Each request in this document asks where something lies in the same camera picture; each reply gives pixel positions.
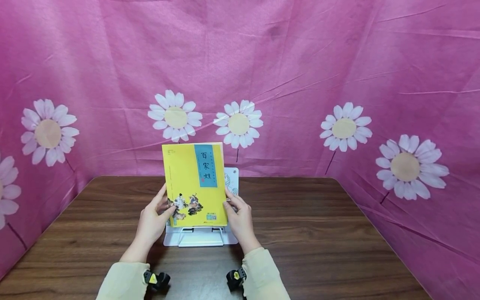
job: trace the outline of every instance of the white daisy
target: white daisy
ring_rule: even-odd
[[[345,103],[343,108],[335,106],[333,113],[335,116],[328,115],[322,122],[322,129],[325,131],[320,134],[320,138],[326,138],[324,146],[334,151],[338,147],[342,152],[350,149],[357,149],[357,141],[366,144],[367,138],[372,137],[372,131],[365,127],[370,124],[370,117],[360,117],[363,107],[353,107],[351,102]]]
[[[18,185],[12,184],[18,175],[18,169],[13,167],[14,163],[15,160],[11,156],[0,160],[0,229],[6,224],[5,216],[17,212],[18,204],[12,200],[22,193]]]
[[[225,112],[216,114],[214,124],[220,126],[216,130],[218,135],[225,135],[223,142],[237,149],[239,145],[246,148],[253,144],[254,139],[260,136],[255,128],[262,127],[264,122],[260,120],[262,112],[255,110],[255,103],[242,100],[240,105],[233,101],[225,104]]]
[[[155,100],[160,104],[151,104],[148,117],[156,120],[153,128],[163,130],[163,137],[178,142],[181,138],[188,141],[188,136],[195,135],[195,128],[202,125],[201,113],[193,111],[195,102],[185,102],[182,93],[174,94],[171,90],[165,91],[165,97],[155,95]]]
[[[77,118],[67,114],[68,108],[65,105],[54,107],[49,99],[40,99],[33,104],[36,112],[25,108],[22,117],[22,124],[29,130],[21,137],[25,144],[22,149],[24,155],[33,153],[34,165],[44,156],[49,167],[57,161],[65,162],[65,153],[70,153],[76,141],[73,137],[80,133],[78,129],[67,126],[75,123]]]
[[[406,134],[400,136],[399,143],[388,140],[380,146],[384,157],[376,159],[376,164],[385,170],[377,173],[377,178],[384,181],[384,188],[394,189],[398,198],[416,200],[417,195],[423,199],[430,198],[425,184],[443,189],[445,181],[440,177],[449,174],[448,168],[435,162],[442,156],[435,144],[426,140],[420,144],[419,137]]]

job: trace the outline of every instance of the black clamp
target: black clamp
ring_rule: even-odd
[[[247,274],[243,268],[238,270],[231,270],[227,274],[227,285],[230,291],[238,289],[242,284],[243,281],[247,279]]]
[[[155,273],[146,270],[144,273],[144,280],[153,291],[159,291],[168,287],[170,276],[163,272],[156,275]]]

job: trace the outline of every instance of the white book stand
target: white book stand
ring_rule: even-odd
[[[233,194],[239,192],[239,170],[225,168],[225,185]],[[165,230],[165,246],[214,247],[237,244],[230,226],[222,227],[172,227],[170,220]]]

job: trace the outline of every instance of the yellow book cover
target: yellow book cover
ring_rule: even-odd
[[[226,226],[222,143],[162,145],[173,227]]]

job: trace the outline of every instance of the beige sleeve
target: beige sleeve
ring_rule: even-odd
[[[144,272],[148,269],[149,264],[114,263],[103,279],[96,300],[143,299],[147,290]]]
[[[242,267],[247,275],[243,283],[247,300],[290,300],[268,250],[258,248],[248,253]]]

